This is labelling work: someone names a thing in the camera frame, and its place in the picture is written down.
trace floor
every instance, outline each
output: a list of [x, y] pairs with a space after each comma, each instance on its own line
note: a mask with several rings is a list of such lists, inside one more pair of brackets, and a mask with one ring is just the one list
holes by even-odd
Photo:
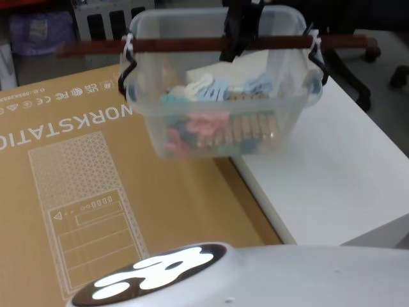
[[[186, 6], [189, 0], [167, 0], [172, 7]], [[220, 0], [195, 0], [195, 6], [215, 6]], [[361, 60], [362, 51], [347, 50], [339, 52], [348, 67], [363, 81], [372, 93], [372, 108], [368, 115], [409, 157], [409, 86], [403, 90], [388, 87], [389, 79], [397, 66], [409, 65], [409, 36], [397, 36], [381, 31], [357, 31], [378, 40], [382, 56], [376, 63]], [[30, 84], [62, 75], [74, 74], [85, 70], [118, 63], [119, 56], [101, 58], [57, 59], [53, 56], [33, 58], [15, 58], [15, 69], [20, 85]], [[353, 98], [357, 93], [336, 74], [333, 78]]]

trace white surface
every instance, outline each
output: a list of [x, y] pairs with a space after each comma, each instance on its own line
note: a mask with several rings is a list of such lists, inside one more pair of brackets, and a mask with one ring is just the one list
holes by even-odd
[[232, 63], [218, 62], [193, 70], [189, 70], [188, 82], [199, 80], [204, 74], [211, 74], [215, 79], [226, 80], [229, 86], [243, 86], [249, 79], [255, 79], [267, 70], [269, 51], [253, 52], [245, 56], [239, 56]]
[[[393, 225], [409, 214], [409, 160], [332, 79], [287, 145], [235, 163], [285, 243], [373, 245], [356, 240], [382, 226], [395, 241], [409, 233]], [[379, 239], [387, 246], [389, 234]]]
[[[346, 246], [225, 247], [228, 251], [220, 260], [202, 271], [197, 267], [199, 272], [191, 277], [180, 275], [169, 287], [115, 304], [101, 303], [105, 307], [402, 307], [409, 299], [408, 251]], [[139, 283], [134, 280], [123, 295], [140, 293]], [[94, 289], [88, 288], [82, 298], [88, 298]], [[110, 297], [114, 302], [119, 298]], [[89, 306], [77, 301], [78, 305]]]

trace white line drawing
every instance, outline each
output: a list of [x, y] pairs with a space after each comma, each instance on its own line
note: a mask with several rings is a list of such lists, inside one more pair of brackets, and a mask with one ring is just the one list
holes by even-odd
[[122, 204], [121, 214], [124, 215], [125, 222], [130, 229], [136, 255], [139, 255], [139, 258], [149, 256], [115, 163], [101, 132], [35, 148], [28, 154], [61, 295], [65, 299], [78, 287], [71, 287], [65, 271], [65, 259], [54, 228], [54, 223], [60, 223], [53, 219], [58, 208], [61, 208], [62, 212], [67, 212], [72, 210], [67, 207], [69, 205], [116, 191]]
[[127, 248], [135, 248], [135, 246], [134, 246], [133, 244], [131, 244], [131, 245], [125, 246], [124, 248], [119, 248], [119, 249], [117, 249], [117, 250], [115, 250], [115, 251], [111, 251], [111, 252], [108, 253], [108, 254], [104, 254], [104, 255], [98, 256], [98, 257], [96, 257], [96, 258], [94, 258], [94, 259], [88, 260], [87, 262], [84, 262], [84, 263], [82, 263], [82, 264], [78, 264], [78, 265], [75, 265], [75, 266], [73, 266], [73, 267], [69, 267], [68, 270], [70, 271], [70, 270], [72, 270], [72, 269], [76, 269], [76, 268], [78, 268], [78, 267], [82, 267], [83, 265], [90, 264], [91, 262], [94, 262], [95, 260], [99, 260], [99, 259], [105, 258], [105, 257], [107, 257], [107, 256], [111, 256], [111, 255], [116, 254], [116, 253], [118, 253], [118, 252], [120, 252], [120, 251], [123, 251], [124, 249], [127, 249]]
[[31, 91], [32, 94], [38, 94], [38, 93], [44, 93], [44, 92], [45, 92], [45, 88], [37, 88]]
[[51, 101], [51, 97], [49, 96], [44, 96], [43, 98], [36, 98], [36, 105], [40, 106], [44, 102], [48, 104]]
[[109, 91], [109, 90], [115, 89], [115, 86], [112, 80], [106, 80], [106, 81], [100, 82], [100, 87], [101, 87], [101, 90], [103, 91]]
[[29, 109], [33, 106], [33, 103], [30, 100], [23, 102], [23, 109]]
[[80, 89], [80, 88], [73, 88], [72, 90], [71, 90], [71, 96], [73, 96], [73, 97], [78, 97], [78, 96], [81, 96], [82, 95], [82, 89]]
[[78, 292], [79, 289], [81, 289], [83, 286], [88, 285], [88, 284], [89, 284], [89, 282], [87, 281], [86, 283], [81, 283], [78, 286], [75, 286], [73, 288], [74, 290], [72, 291], [72, 293]]
[[64, 235], [69, 235], [69, 234], [71, 234], [71, 233], [78, 232], [79, 230], [87, 229], [87, 228], [89, 228], [89, 227], [92, 226], [92, 225], [100, 224], [100, 223], [102, 223], [102, 222], [106, 222], [106, 221], [108, 221], [108, 220], [110, 220], [110, 219], [114, 219], [115, 217], [118, 217], [118, 216], [125, 216], [125, 215], [124, 215], [123, 212], [122, 212], [122, 213], [119, 213], [119, 214], [116, 214], [116, 215], [112, 215], [112, 216], [110, 216], [110, 217], [107, 217], [106, 219], [102, 219], [102, 220], [100, 220], [100, 221], [95, 221], [95, 222], [90, 223], [90, 224], [88, 224], [88, 225], [86, 225], [86, 226], [77, 227], [76, 229], [71, 230], [70, 232], [62, 233], [62, 234], [58, 235], [58, 237], [62, 237], [62, 236], [64, 236]]
[[[78, 220], [78, 217], [84, 216], [84, 215], [88, 214], [88, 212], [95, 212], [95, 211], [98, 210], [98, 209], [104, 209], [104, 208], [113, 207], [113, 206], [117, 206], [116, 211], [112, 211], [112, 212], [110, 212], [110, 213], [106, 213], [106, 214], [104, 214], [104, 215], [102, 215], [102, 216], [94, 217], [93, 219], [90, 219], [90, 220], [88, 220], [88, 221], [86, 221], [86, 222], [84, 222], [84, 223], [80, 223], [80, 221]], [[82, 224], [87, 224], [87, 223], [92, 222], [92, 221], [97, 221], [97, 220], [99, 220], [99, 219], [101, 219], [101, 218], [103, 218], [103, 217], [105, 217], [105, 216], [110, 216], [111, 214], [116, 213], [116, 212], [119, 212], [119, 211], [122, 211], [121, 203], [120, 203], [119, 201], [115, 201], [114, 203], [110, 203], [110, 204], [108, 204], [108, 205], [104, 205], [103, 207], [99, 207], [99, 208], [96, 208], [96, 209], [91, 210], [91, 211], [87, 211], [87, 212], [84, 212], [84, 213], [77, 214], [77, 215], [75, 216], [75, 221], [77, 222], [77, 225], [80, 226], [80, 225], [82, 225]]]
[[68, 98], [68, 92], [65, 91], [64, 93], [56, 93], [57, 100], [63, 100]]
[[19, 104], [10, 104], [9, 106], [6, 106], [7, 109], [9, 109], [10, 111], [15, 111], [16, 108], [19, 107]]
[[82, 247], [84, 247], [84, 246], [90, 245], [91, 243], [98, 242], [98, 241], [103, 240], [103, 239], [106, 239], [106, 238], [108, 238], [108, 237], [112, 237], [113, 235], [117, 235], [118, 233], [121, 233], [121, 232], [124, 232], [124, 231], [129, 231], [129, 228], [124, 228], [124, 229], [122, 229], [122, 230], [118, 230], [117, 232], [112, 232], [112, 233], [110, 233], [110, 234], [108, 234], [108, 235], [104, 235], [103, 237], [97, 238], [96, 240], [92, 240], [91, 242], [87, 242], [87, 243], [78, 245], [78, 246], [76, 246], [76, 247], [74, 247], [74, 248], [67, 249], [67, 250], [63, 251], [63, 253], [67, 253], [67, 252], [69, 252], [69, 251], [74, 251], [74, 250], [76, 250], [76, 249], [78, 249], [78, 248], [82, 248]]
[[54, 216], [54, 219], [59, 219], [59, 220], [62, 220], [62, 219], [63, 219], [63, 216], [61, 215], [61, 211], [59, 211], [59, 212]]
[[85, 88], [85, 90], [87, 91], [88, 94], [92, 94], [92, 93], [95, 93], [95, 92], [99, 91], [99, 89], [98, 89], [98, 87], [96, 86], [95, 83], [85, 85], [84, 88]]

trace chair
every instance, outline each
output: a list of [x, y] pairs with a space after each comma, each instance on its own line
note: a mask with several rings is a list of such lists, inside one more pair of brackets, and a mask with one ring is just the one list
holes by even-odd
[[[223, 0], [228, 5], [230, 0]], [[361, 18], [368, 11], [371, 0], [275, 0], [273, 4], [287, 5], [297, 9], [305, 21], [313, 23], [320, 34], [353, 34], [361, 25]], [[366, 52], [364, 60], [374, 62], [380, 50]], [[364, 110], [371, 107], [371, 91], [344, 64], [336, 51], [323, 53], [325, 61], [355, 90], [359, 97], [356, 103]]]
[[404, 87], [409, 76], [409, 66], [402, 65], [396, 68], [394, 75], [390, 78], [390, 86], [396, 89]]

